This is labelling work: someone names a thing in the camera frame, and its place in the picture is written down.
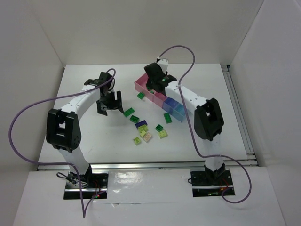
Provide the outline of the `long green lego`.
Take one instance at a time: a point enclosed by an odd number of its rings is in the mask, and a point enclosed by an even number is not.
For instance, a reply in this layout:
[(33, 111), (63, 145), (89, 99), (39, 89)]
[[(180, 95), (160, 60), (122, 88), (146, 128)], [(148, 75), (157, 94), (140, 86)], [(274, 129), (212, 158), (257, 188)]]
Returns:
[(172, 119), (171, 119), (171, 116), (170, 116), (169, 113), (165, 113), (165, 114), (163, 114), (163, 115), (164, 115), (166, 124), (172, 123)]

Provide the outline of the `long green lego brick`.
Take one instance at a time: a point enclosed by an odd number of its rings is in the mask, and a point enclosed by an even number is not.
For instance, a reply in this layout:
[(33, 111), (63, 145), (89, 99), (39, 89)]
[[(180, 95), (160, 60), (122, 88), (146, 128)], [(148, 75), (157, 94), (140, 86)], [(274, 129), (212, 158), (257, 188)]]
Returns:
[(135, 110), (131, 107), (131, 108), (127, 109), (126, 111), (124, 111), (124, 116), (128, 117), (131, 114), (133, 114), (134, 112), (135, 112)]

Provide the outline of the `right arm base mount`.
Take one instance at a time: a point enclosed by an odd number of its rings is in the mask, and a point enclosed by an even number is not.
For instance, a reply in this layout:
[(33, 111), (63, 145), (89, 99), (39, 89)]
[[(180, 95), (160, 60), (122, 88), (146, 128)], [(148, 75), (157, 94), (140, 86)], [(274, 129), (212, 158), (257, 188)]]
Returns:
[(229, 170), (226, 170), (213, 182), (209, 181), (204, 171), (191, 171), (187, 182), (192, 186), (193, 197), (215, 197), (221, 196), (223, 192), (225, 192), (225, 196), (235, 195), (232, 176)]

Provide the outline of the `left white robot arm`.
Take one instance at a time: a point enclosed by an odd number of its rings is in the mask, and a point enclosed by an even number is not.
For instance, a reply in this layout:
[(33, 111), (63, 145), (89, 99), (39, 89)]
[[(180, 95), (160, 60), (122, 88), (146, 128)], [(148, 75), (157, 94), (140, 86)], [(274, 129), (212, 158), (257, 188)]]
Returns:
[(74, 98), (59, 109), (51, 109), (47, 115), (46, 141), (51, 144), (70, 163), (71, 177), (80, 175), (88, 182), (92, 168), (80, 149), (80, 119), (86, 111), (96, 104), (97, 113), (107, 116), (108, 111), (124, 112), (121, 92), (114, 91), (115, 79), (108, 71), (101, 72), (99, 78), (89, 79)]

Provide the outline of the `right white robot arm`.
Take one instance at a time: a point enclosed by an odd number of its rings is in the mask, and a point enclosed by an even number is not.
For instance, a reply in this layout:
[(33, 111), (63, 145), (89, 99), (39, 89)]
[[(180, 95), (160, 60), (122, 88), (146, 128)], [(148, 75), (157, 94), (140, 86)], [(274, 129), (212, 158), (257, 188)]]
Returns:
[[(221, 134), (224, 125), (219, 103), (215, 98), (206, 99), (183, 86), (181, 80), (168, 74), (167, 67), (166, 59), (146, 65), (146, 85), (158, 93), (182, 102), (193, 145), (197, 154), (205, 159), (205, 176), (209, 182), (215, 182), (225, 172), (223, 157), (214, 148), (217, 141), (215, 137)], [(205, 154), (197, 150), (195, 135), (209, 145)]]

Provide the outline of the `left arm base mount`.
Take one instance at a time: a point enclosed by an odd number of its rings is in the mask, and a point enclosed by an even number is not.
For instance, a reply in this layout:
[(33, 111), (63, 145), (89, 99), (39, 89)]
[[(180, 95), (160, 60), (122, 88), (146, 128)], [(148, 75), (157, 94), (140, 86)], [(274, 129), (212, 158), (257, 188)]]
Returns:
[[(65, 190), (63, 199), (64, 200), (79, 200), (79, 181), (76, 176), (71, 173), (65, 175), (61, 172), (56, 174), (58, 178), (65, 179)], [(81, 181), (83, 199), (107, 199), (107, 188), (108, 188), (109, 173), (92, 173), (89, 181)]]

